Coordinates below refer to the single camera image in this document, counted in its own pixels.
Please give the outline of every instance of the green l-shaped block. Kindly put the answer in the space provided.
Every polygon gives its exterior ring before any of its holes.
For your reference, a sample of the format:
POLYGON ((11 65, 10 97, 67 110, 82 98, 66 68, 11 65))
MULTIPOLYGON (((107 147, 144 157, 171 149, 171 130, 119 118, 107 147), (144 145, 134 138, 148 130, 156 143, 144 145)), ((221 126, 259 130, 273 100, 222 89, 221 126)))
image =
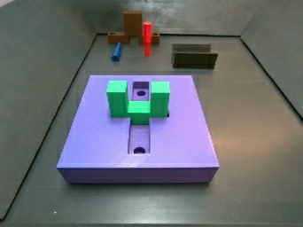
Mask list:
POLYGON ((111 117, 131 117, 131 125, 148 125, 151 117, 167 117, 170 83, 151 82, 151 101, 130 101, 127 81, 110 81, 107 88, 111 117))

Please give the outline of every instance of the brown block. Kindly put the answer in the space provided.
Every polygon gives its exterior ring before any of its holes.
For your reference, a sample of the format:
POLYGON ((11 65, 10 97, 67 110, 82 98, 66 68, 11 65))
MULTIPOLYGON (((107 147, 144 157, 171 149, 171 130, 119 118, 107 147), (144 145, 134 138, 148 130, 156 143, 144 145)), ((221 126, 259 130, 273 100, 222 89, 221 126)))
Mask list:
POLYGON ((131 38, 124 34, 124 32, 108 32, 110 43, 131 43, 131 38))
MULTIPOLYGON (((139 36, 139 43, 143 44, 143 35, 139 36)), ((152 33, 151 34, 151 44, 159 44, 160 43, 160 33, 152 33)))
POLYGON ((131 36, 142 35, 142 11, 126 11, 123 13, 124 33, 131 36))

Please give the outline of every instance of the red cylinder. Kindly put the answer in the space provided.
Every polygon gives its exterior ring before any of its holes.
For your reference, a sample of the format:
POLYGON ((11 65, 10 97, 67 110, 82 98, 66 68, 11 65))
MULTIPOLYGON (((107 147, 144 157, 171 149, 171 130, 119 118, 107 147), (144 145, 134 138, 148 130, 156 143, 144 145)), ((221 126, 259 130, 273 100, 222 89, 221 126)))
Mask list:
POLYGON ((144 44, 144 55, 148 57, 151 56, 151 45, 144 44))
POLYGON ((147 21, 143 23, 143 26, 144 26, 143 40, 144 40, 146 44, 151 44, 151 42, 152 42, 152 23, 150 21, 147 21))

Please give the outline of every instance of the purple box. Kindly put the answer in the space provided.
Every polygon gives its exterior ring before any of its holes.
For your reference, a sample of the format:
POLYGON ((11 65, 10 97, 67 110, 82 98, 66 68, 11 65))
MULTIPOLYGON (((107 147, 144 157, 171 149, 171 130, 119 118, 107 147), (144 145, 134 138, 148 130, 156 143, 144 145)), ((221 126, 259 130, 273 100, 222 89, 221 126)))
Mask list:
POLYGON ((68 183, 198 183, 214 179, 219 162, 190 75, 92 75, 58 170, 68 183), (130 118, 111 118, 110 81, 166 81, 170 117, 151 118, 150 151, 130 153, 130 118))

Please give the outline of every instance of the hole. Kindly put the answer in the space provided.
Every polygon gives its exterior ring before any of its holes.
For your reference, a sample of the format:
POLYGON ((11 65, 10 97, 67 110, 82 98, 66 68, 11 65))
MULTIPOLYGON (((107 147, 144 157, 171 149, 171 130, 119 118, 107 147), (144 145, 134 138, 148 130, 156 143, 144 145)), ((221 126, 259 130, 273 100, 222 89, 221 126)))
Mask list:
POLYGON ((146 95, 146 91, 144 91, 144 90, 139 90, 139 91, 138 91, 138 95, 139 95, 139 96, 144 96, 144 95, 146 95))
POLYGON ((143 147, 136 147, 134 153, 146 153, 146 149, 143 147))

